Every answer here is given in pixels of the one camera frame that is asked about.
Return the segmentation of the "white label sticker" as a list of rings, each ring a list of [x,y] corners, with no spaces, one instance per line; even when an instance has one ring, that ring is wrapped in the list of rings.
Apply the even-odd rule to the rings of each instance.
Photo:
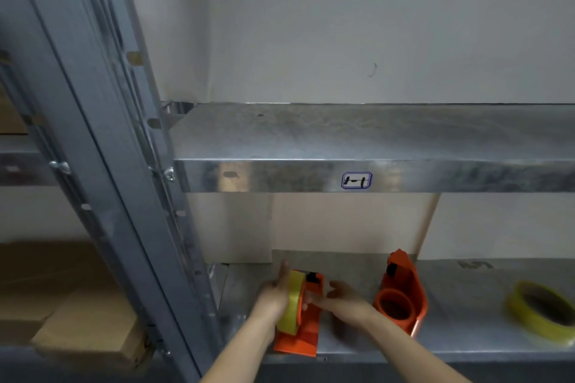
[[[348,171],[341,177],[341,188],[344,190],[365,190],[371,187],[373,174],[369,171]]]

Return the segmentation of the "person's left forearm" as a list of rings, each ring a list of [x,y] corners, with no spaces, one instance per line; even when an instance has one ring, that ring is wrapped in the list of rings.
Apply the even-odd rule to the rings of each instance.
[[[282,309],[254,309],[199,383],[254,383]]]

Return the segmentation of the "yellow tape roll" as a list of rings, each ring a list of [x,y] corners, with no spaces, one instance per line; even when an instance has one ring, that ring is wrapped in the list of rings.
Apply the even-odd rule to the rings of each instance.
[[[302,321],[302,301],[306,291],[306,274],[291,270],[288,282],[288,301],[276,327],[280,333],[296,336]]]
[[[508,311],[524,329],[548,341],[575,344],[575,304],[555,290],[519,281],[506,299]]]

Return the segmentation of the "brown cardboard box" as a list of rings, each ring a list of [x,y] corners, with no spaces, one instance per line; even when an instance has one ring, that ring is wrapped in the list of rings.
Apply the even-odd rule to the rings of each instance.
[[[91,243],[0,243],[0,346],[28,345],[62,302],[92,281],[115,283]]]
[[[11,102],[0,83],[0,135],[27,135],[21,115]]]
[[[83,284],[33,336],[41,356],[74,370],[131,373],[147,367],[155,348],[116,284]]]

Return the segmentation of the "grey metal rack upright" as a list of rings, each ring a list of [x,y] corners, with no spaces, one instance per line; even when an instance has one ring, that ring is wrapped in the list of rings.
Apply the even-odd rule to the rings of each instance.
[[[213,363],[223,347],[212,285],[190,205],[182,191],[170,129],[183,114],[167,112],[160,100],[134,0],[95,0],[102,18],[107,64],[113,68],[119,108],[130,147],[111,148],[112,175],[126,179],[119,190],[198,367]],[[164,169],[173,167],[176,182]]]
[[[0,0],[0,78],[157,349],[185,383],[199,368],[108,160],[131,146],[91,0]]]

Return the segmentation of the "person's right hand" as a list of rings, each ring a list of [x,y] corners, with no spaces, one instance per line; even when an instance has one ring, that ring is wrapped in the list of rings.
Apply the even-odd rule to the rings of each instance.
[[[364,300],[350,285],[347,295],[347,308],[343,314],[333,314],[342,322],[356,329],[365,329],[368,322],[374,315],[377,315],[376,309]]]

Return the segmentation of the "galvanized metal shelf board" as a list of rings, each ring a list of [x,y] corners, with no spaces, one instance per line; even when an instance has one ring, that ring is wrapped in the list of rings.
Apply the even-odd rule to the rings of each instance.
[[[347,282],[372,299],[385,272],[387,254],[273,250],[272,263],[212,263],[208,273],[224,340],[241,327],[262,281],[279,264],[324,274],[326,284]],[[451,363],[575,362],[575,345],[528,333],[505,310],[515,283],[532,280],[575,303],[575,259],[440,259],[415,263],[428,299],[416,336],[425,348]]]
[[[170,137],[188,193],[575,192],[569,104],[198,104]]]

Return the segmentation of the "grey metal shelf beam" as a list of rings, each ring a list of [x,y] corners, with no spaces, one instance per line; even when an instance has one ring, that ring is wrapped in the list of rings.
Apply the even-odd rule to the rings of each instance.
[[[0,187],[58,186],[48,162],[38,153],[0,153]]]

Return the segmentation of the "person's left hand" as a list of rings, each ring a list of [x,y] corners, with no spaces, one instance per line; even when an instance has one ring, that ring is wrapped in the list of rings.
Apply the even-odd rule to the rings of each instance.
[[[287,303],[279,301],[277,276],[275,280],[261,285],[249,316],[262,323],[266,329],[273,329],[284,313]]]

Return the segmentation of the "person's right forearm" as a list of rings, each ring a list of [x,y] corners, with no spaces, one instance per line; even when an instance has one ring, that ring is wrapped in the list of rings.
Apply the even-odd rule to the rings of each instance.
[[[406,383],[471,383],[373,307],[364,307],[360,321]]]

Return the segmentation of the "orange tape dispenser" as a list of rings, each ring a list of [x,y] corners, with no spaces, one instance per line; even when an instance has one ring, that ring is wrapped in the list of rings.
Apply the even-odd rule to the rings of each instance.
[[[302,271],[306,274],[306,291],[324,294],[324,276],[321,273]],[[319,342],[321,309],[316,306],[302,308],[302,321],[296,336],[280,333],[276,328],[273,351],[315,358]]]
[[[389,255],[373,307],[412,338],[420,331],[428,300],[416,266],[404,250]]]

